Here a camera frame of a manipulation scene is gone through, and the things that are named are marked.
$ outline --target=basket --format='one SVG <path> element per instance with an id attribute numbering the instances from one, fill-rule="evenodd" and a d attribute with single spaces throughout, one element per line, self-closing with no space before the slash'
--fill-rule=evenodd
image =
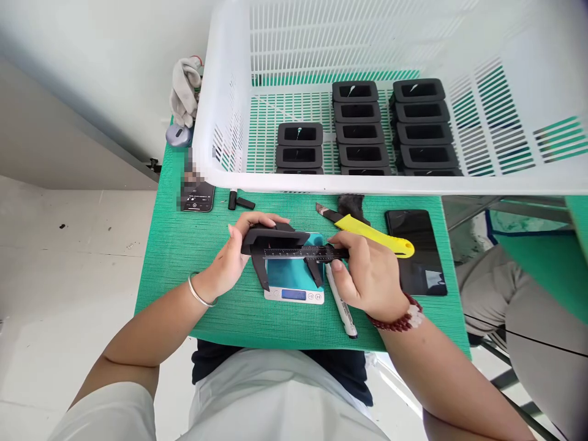
<path id="1" fill-rule="evenodd" d="M 257 192 L 588 194 L 581 0 L 226 0 L 213 13 L 193 155 Z M 373 80 L 391 166 L 396 80 L 443 82 L 463 177 L 341 176 L 331 85 Z M 321 123 L 324 175 L 275 174 L 277 127 Z"/>

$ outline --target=white floor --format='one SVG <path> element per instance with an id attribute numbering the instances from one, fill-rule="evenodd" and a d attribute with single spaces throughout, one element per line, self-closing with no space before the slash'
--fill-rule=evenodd
<path id="1" fill-rule="evenodd" d="M 0 176 L 0 437 L 46 439 L 131 317 L 155 192 L 42 190 Z M 157 438 L 187 429 L 193 339 L 162 366 Z M 402 385 L 368 371 L 372 414 L 391 439 L 425 440 Z"/>

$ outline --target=smartphone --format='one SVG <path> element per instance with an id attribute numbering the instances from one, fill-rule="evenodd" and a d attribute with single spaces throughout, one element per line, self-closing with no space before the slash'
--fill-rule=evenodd
<path id="1" fill-rule="evenodd" d="M 214 185 L 204 181 L 190 183 L 182 190 L 181 207 L 182 211 L 199 211 L 207 213 L 213 208 Z"/>
<path id="2" fill-rule="evenodd" d="M 400 285 L 410 295 L 447 295 L 435 233 L 426 210 L 392 210 L 385 214 L 390 236 L 406 239 L 415 253 L 398 259 Z"/>

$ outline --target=white glove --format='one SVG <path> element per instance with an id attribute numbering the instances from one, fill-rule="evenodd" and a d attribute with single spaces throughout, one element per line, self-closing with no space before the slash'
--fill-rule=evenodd
<path id="1" fill-rule="evenodd" d="M 200 58 L 182 58 L 173 67 L 171 74 L 170 106 L 173 122 L 179 126 L 192 127 L 198 103 L 194 88 L 202 84 L 197 69 L 201 67 Z"/>

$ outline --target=white marker pen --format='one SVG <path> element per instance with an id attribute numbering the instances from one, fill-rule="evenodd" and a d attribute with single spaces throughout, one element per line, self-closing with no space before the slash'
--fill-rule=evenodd
<path id="1" fill-rule="evenodd" d="M 335 299 L 335 304 L 337 305 L 337 310 L 339 311 L 341 321 L 343 322 L 343 326 L 345 327 L 345 334 L 347 334 L 349 338 L 356 339 L 357 330 L 355 329 L 355 325 L 353 324 L 353 318 L 351 317 L 351 313 L 349 312 L 347 303 L 341 300 L 341 297 L 339 296 L 339 292 L 337 291 L 337 287 L 335 285 L 335 280 L 333 279 L 333 270 L 331 269 L 330 263 L 327 263 L 325 265 L 325 270 L 326 278 L 329 280 L 331 291 L 333 291 L 333 297 Z"/>

